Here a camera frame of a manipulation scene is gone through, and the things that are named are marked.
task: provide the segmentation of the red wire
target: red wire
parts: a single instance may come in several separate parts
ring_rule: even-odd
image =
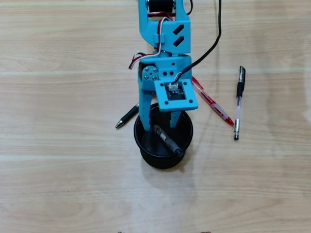
[[[158,43],[158,46],[157,46],[158,50],[159,50],[159,48],[160,48],[160,43],[161,43],[161,31],[160,31],[160,29],[161,29],[161,22],[162,22],[163,20],[164,20],[164,19],[162,19],[162,20],[159,21],[159,25],[158,25],[158,27],[157,27],[157,33],[158,33],[158,36],[159,36],[159,43]],[[133,59],[132,59],[132,62],[131,62],[131,64],[130,64],[130,66],[129,66],[129,69],[132,68],[133,63],[135,63],[138,59],[140,59],[140,58],[142,58],[142,57],[150,56],[150,55],[151,55],[151,54],[141,55],[140,57],[137,57],[137,58],[135,58],[135,59],[134,59],[134,57],[135,57],[135,56],[134,56]]]
[[[161,11],[158,13],[149,13],[148,17],[168,17],[168,18],[172,18],[172,15],[165,12],[165,11]]]

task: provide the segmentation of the connector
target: connector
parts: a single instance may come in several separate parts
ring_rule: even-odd
[[[178,91],[178,83],[175,83],[175,84],[169,84],[169,91]]]

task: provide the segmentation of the black cable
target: black cable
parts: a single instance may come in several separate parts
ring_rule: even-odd
[[[190,5],[191,5],[191,9],[190,9],[190,11],[187,13],[188,16],[192,13],[192,10],[193,10],[193,1],[192,1],[192,0],[190,0]]]
[[[194,63],[192,63],[191,65],[185,67],[181,74],[178,76],[178,78],[172,82],[172,84],[175,84],[178,82],[178,80],[180,79],[180,77],[188,72],[189,70],[191,70],[193,67],[195,67],[196,65],[198,65],[200,62],[202,62],[213,50],[214,48],[216,48],[216,46],[218,45],[218,42],[220,40],[220,37],[222,36],[222,0],[219,0],[219,8],[218,8],[218,37],[216,38],[215,43],[213,44],[213,46],[206,52],[203,54],[202,57],[200,57],[197,61],[195,61]]]

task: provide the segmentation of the white wire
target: white wire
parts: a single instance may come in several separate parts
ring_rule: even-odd
[[[146,53],[138,51],[138,52],[134,55],[134,59],[136,59],[136,57],[137,57],[137,55],[138,55],[139,53],[142,53],[143,55],[146,55]]]
[[[179,72],[179,73],[176,74],[175,81],[178,79],[178,77],[179,77],[180,74],[181,74],[181,72]]]
[[[157,17],[158,14],[167,14],[167,16],[165,17],[169,18],[171,21],[173,20],[173,17],[168,15],[168,13],[165,11],[152,12],[152,13],[149,13],[148,16]]]
[[[159,41],[159,46],[158,46],[158,52],[157,52],[156,54],[150,54],[150,55],[148,55],[148,56],[143,56],[143,57],[141,57],[141,58],[138,58],[134,63],[132,63],[130,69],[133,69],[134,64],[135,64],[136,62],[140,61],[141,59],[143,59],[143,58],[150,58],[150,57],[156,57],[156,56],[158,56],[158,55],[161,53],[161,47],[162,47],[162,44],[161,44],[161,33],[162,33],[163,22],[164,22],[165,20],[170,21],[171,19],[169,19],[168,17],[164,17],[164,18],[160,21],[160,32],[159,32],[159,33],[160,33],[160,38],[159,38],[160,41]]]

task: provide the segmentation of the pen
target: pen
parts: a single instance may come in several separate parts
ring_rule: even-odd
[[[205,99],[205,101],[211,106],[211,108],[214,109],[214,111],[218,115],[220,115],[229,125],[234,126],[234,123],[229,117],[229,115],[225,113],[225,111],[214,100],[212,100],[212,98],[209,97],[208,94],[206,94],[203,91],[204,90],[203,87],[194,77],[192,77],[192,86],[200,94],[200,96],[202,96]]]
[[[184,156],[180,147],[158,125],[154,125],[154,132],[163,140],[168,148],[177,156]]]
[[[137,103],[121,120],[117,123],[116,129],[130,121],[139,111],[139,103]]]
[[[237,87],[237,119],[235,120],[235,126],[234,126],[234,140],[239,139],[239,133],[240,133],[240,118],[241,118],[241,102],[243,97],[243,91],[245,86],[245,74],[246,70],[244,67],[240,67],[240,75],[238,80],[238,87]]]

